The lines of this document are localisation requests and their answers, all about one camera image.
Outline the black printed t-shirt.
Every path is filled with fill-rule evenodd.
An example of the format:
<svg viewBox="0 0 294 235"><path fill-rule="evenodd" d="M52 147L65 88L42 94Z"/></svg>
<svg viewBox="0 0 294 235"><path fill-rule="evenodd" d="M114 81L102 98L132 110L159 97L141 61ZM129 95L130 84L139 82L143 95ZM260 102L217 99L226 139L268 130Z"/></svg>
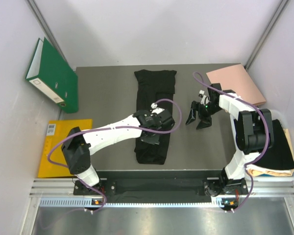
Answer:
<svg viewBox="0 0 294 235"><path fill-rule="evenodd" d="M175 70L139 70L134 72L138 81L137 110L147 110L160 99L173 100L175 94ZM139 164L163 165L167 158L170 134L160 135L159 144L148 144L136 139L134 152Z"/></svg>

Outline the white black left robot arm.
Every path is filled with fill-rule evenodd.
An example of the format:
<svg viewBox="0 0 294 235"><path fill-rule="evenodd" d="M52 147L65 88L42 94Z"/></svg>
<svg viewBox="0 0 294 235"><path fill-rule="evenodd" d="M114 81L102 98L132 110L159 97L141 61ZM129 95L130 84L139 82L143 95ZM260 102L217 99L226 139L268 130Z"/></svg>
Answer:
<svg viewBox="0 0 294 235"><path fill-rule="evenodd" d="M73 128L61 150L70 174L84 182L90 194L101 190L100 178L91 164L91 156L108 146L128 139L142 139L148 144L159 144L160 134L170 131L175 124L170 111L156 108L139 110L125 119L91 130Z"/></svg>

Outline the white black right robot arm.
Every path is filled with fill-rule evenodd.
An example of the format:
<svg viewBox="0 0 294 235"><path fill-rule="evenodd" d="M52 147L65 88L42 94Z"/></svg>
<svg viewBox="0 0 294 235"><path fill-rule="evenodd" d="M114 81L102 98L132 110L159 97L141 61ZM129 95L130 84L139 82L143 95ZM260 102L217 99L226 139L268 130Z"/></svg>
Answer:
<svg viewBox="0 0 294 235"><path fill-rule="evenodd" d="M199 119L197 129L212 125L212 115L225 110L233 118L232 131L236 151L230 163L224 167L218 182L207 186L209 192L230 194L242 191L245 186L246 170L257 158L262 157L274 143L271 112L240 99L232 91L211 91L208 95L200 92L201 101L193 101L186 124Z"/></svg>

